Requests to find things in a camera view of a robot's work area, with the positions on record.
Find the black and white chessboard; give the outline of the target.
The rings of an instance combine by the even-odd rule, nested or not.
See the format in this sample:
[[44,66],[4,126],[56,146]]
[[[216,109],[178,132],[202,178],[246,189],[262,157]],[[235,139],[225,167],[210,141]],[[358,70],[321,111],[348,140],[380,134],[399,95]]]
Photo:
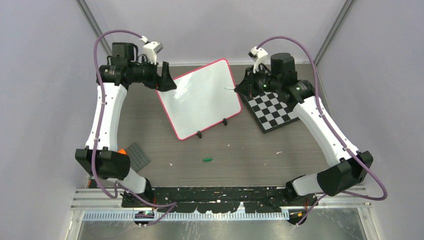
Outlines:
[[255,97],[241,94],[239,96],[260,130],[266,134],[289,125],[299,118],[292,113],[284,102],[278,99],[278,95],[271,86],[272,81],[275,80],[275,77],[271,75],[271,71],[264,66],[259,73],[269,75],[270,84],[268,89]]

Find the pink-framed whiteboard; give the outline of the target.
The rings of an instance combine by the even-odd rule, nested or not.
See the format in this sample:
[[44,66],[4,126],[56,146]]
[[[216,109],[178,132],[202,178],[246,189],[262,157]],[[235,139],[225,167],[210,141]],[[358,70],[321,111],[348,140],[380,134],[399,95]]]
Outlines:
[[177,88],[156,94],[176,138],[184,141],[242,111],[227,59],[221,58],[174,79]]

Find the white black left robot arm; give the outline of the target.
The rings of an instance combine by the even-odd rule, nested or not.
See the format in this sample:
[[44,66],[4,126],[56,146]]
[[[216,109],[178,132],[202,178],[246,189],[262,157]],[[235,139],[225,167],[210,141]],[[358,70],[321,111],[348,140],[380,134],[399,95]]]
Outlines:
[[97,102],[91,133],[84,148],[76,149],[75,159],[94,179],[108,180],[134,192],[141,207],[153,202],[150,181],[131,168],[130,157],[118,150],[118,127],[128,89],[133,83],[167,92],[177,88],[168,62],[162,63],[158,74],[157,55],[160,42],[148,41],[142,55],[133,43],[114,42],[107,63],[98,67]]

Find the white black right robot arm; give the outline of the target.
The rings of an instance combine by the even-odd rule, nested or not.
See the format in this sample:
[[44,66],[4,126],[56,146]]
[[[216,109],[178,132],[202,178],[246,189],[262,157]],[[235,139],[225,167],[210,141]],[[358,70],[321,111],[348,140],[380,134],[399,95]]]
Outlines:
[[285,184],[284,196],[291,205],[299,205],[309,194],[325,193],[335,196],[363,182],[374,161],[369,151],[360,151],[351,144],[337,126],[328,127],[332,119],[315,96],[315,88],[308,80],[299,80],[295,59],[287,52],[270,57],[270,68],[265,66],[268,53],[260,49],[249,56],[253,66],[246,68],[245,75],[235,92],[246,97],[261,93],[273,93],[285,103],[310,131],[320,146],[328,169],[297,177]]

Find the small orange block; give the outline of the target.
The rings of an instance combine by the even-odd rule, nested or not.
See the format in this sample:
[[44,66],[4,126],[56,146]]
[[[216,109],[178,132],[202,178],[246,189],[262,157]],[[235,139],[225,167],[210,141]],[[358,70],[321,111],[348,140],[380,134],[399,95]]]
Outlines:
[[122,154],[122,155],[127,155],[127,152],[122,148],[118,151],[118,153]]

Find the grey studded baseplate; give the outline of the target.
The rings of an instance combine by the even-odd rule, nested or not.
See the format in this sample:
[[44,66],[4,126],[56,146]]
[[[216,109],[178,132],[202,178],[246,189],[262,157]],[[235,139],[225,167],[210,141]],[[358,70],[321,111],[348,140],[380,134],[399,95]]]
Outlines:
[[143,148],[138,143],[132,143],[124,149],[130,159],[130,167],[139,172],[142,168],[146,167],[151,159],[147,156]]

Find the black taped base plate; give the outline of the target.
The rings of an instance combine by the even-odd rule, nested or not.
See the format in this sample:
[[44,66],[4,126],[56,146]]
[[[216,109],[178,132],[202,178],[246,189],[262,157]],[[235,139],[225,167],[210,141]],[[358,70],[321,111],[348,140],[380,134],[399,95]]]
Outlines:
[[143,198],[155,205],[165,205],[157,210],[159,213],[165,213],[170,208],[168,204],[176,203],[171,212],[185,214],[234,213],[240,206],[248,214],[277,213],[281,207],[306,210],[317,201],[314,194],[289,199],[285,188],[277,186],[155,187]]

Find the aluminium front rail frame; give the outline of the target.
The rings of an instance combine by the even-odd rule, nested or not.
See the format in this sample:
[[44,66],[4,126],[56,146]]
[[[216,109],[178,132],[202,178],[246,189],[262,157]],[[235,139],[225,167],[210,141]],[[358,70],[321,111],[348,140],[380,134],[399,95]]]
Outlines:
[[370,209],[372,204],[362,198],[341,194],[335,197],[322,197],[317,194],[305,203],[282,206],[266,206],[259,201],[225,201],[218,199],[209,202],[180,202],[167,213],[167,208],[136,203],[123,206],[123,196],[111,199],[99,189],[78,189],[74,195],[71,210],[80,211],[81,218],[88,221],[248,221],[248,220],[289,220],[302,217],[318,200],[314,210],[320,209]]

